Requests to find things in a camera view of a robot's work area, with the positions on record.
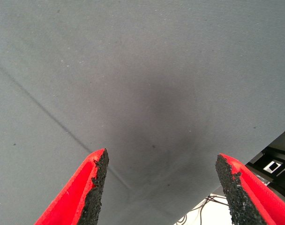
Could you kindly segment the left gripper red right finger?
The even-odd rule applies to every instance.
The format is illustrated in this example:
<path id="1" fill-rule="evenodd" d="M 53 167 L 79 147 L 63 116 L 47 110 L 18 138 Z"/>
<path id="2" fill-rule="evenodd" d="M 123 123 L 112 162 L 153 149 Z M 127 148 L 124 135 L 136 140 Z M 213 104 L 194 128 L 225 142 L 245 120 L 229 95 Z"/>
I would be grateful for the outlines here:
<path id="1" fill-rule="evenodd" d="M 244 164 L 221 153 L 215 166 L 234 225 L 285 225 L 285 202 Z"/>

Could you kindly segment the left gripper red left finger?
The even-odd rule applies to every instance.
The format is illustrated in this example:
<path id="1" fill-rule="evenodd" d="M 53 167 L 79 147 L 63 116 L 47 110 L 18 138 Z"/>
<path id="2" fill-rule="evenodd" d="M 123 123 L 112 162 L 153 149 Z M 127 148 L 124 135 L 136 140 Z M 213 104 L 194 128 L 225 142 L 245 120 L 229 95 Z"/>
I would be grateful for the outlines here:
<path id="1" fill-rule="evenodd" d="M 108 164 L 107 149 L 89 154 L 35 224 L 96 225 Z"/>

